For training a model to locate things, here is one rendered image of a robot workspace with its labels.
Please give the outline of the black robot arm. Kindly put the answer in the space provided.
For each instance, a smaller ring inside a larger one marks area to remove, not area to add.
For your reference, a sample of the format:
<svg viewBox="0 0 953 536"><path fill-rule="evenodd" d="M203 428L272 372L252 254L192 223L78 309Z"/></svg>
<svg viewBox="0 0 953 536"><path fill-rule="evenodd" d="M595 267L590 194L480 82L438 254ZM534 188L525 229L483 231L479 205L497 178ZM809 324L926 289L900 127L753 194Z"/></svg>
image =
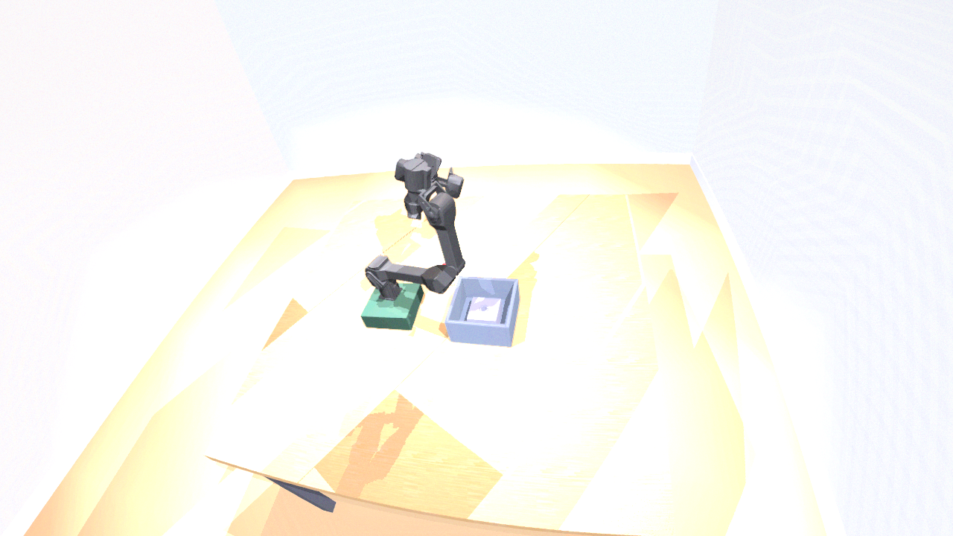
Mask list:
<svg viewBox="0 0 953 536"><path fill-rule="evenodd" d="M404 198L407 217L421 220L421 212L436 230L446 265L430 268L392 264L387 255L378 255L366 266L365 275L372 287L379 289L379 299L395 301L401 294L398 281L423 284L427 290L444 294L456 276L465 267L455 229L456 204L448 192L436 181L442 159L432 153L416 153L414 159L403 163L403 179L408 190ZM433 193L438 193L429 202Z"/></svg>

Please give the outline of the white square plate with hole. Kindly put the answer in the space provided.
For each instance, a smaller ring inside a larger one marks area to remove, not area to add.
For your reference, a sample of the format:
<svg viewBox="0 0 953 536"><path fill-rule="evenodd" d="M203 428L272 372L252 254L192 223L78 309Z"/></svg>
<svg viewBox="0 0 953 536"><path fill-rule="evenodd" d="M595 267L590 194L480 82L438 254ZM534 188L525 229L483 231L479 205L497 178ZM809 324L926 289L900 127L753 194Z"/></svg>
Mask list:
<svg viewBox="0 0 953 536"><path fill-rule="evenodd" d="M499 325L501 313L503 313L501 299L473 296L467 320L468 322L485 323L486 325Z"/></svg>

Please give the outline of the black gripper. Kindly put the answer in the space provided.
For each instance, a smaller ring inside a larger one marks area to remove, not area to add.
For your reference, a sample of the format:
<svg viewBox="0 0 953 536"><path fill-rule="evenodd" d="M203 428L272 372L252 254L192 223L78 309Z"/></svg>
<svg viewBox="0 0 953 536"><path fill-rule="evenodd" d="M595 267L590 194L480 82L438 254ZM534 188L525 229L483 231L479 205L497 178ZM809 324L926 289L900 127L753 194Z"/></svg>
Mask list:
<svg viewBox="0 0 953 536"><path fill-rule="evenodd" d="M404 174L403 163L404 163L404 162L407 162L407 160L408 160L408 159L399 159L398 162L396 162L396 166L395 166L395 178L396 178L396 180L398 180L398 181L404 182L404 179L403 179L403 174ZM452 167L450 167L450 172L449 172L449 174L448 174L448 179L443 179L442 177L438 176L438 179L436 179L436 181L438 181L438 183L439 183L443 188L445 188L445 190L448 192L449 196L451 196L452 198L459 198L460 193L462 192L462 186L463 186L464 179L463 179L461 176L457 176L457 174L454 174Z"/></svg>

